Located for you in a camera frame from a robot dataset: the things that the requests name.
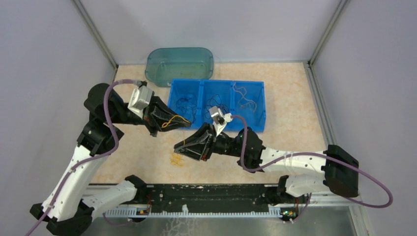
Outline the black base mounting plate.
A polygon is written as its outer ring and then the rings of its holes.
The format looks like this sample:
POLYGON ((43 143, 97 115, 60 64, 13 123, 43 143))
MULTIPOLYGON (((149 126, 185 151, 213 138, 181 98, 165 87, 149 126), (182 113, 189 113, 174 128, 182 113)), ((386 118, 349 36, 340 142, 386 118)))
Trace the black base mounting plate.
POLYGON ((265 184, 154 184, 128 201, 158 213, 180 212, 183 205, 192 213, 266 212, 270 206, 306 202, 306 196, 295 198, 277 185, 265 184))

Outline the blue three-compartment bin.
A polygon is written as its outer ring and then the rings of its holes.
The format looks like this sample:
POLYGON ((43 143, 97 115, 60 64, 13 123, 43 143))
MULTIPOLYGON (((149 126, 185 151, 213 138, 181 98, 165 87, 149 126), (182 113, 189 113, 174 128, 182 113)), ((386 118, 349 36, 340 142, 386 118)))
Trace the blue three-compartment bin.
POLYGON ((260 81, 173 79, 168 106, 191 121, 190 130, 211 123, 209 109, 240 115, 255 132, 263 132, 267 109, 265 85, 260 81))

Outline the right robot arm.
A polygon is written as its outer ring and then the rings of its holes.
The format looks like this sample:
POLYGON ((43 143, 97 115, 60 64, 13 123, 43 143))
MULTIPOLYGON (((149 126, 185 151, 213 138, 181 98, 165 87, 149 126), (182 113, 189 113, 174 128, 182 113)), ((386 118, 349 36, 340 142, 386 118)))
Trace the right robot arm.
POLYGON ((237 157, 237 164, 249 173, 279 173, 277 197, 284 203, 307 193, 326 191, 345 198, 358 196, 358 161, 337 145, 318 152, 277 150, 264 146, 250 127, 232 138, 204 123, 193 135, 175 144, 174 152, 196 161, 207 161, 212 154, 227 155, 237 157))

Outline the teal transparent plastic tub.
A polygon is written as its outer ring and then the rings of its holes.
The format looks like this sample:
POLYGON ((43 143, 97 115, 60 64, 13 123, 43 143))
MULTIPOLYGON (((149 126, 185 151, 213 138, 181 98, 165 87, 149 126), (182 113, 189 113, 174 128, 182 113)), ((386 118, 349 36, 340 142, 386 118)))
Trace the teal transparent plastic tub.
POLYGON ((210 79, 213 71, 213 54, 207 48, 159 48, 147 58, 145 77, 158 87, 170 87, 173 79, 210 79))

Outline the aluminium frame rail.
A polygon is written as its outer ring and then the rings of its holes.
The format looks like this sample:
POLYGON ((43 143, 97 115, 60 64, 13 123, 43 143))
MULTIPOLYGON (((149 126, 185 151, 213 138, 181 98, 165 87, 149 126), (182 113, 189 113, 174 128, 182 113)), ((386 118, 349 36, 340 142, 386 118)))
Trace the aluminium frame rail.
POLYGON ((277 205, 312 202, 310 194, 294 197, 285 190, 281 185, 267 184, 146 184, 131 176, 91 200, 83 197, 84 187, 67 188, 57 202, 94 209, 147 204, 153 212, 177 212, 183 206, 190 212, 266 212, 277 205))

